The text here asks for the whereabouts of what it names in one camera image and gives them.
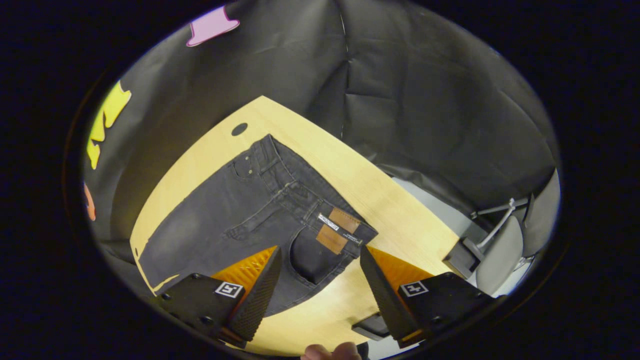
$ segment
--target table top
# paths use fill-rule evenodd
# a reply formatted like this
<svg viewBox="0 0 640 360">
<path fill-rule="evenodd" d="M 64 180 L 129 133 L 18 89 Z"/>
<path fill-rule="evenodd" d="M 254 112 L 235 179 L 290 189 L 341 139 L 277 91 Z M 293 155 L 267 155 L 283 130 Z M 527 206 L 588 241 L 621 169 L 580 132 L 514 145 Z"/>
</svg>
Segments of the table top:
<svg viewBox="0 0 640 360">
<path fill-rule="evenodd" d="M 246 130 L 232 136 L 232 130 L 242 123 L 247 123 Z M 130 240 L 147 285 L 136 249 L 142 254 L 147 240 L 171 210 L 215 171 L 269 133 L 309 162 L 379 232 L 369 246 L 433 275 L 450 271 L 442 259 L 458 241 L 452 230 L 352 148 L 262 96 L 194 143 L 147 199 Z M 352 331 L 351 326 L 377 312 L 378 306 L 356 259 L 311 299 L 264 318 L 245 351 L 299 356 L 313 343 L 322 343 L 329 349 L 345 341 L 363 343 L 368 338 Z"/>
</svg>

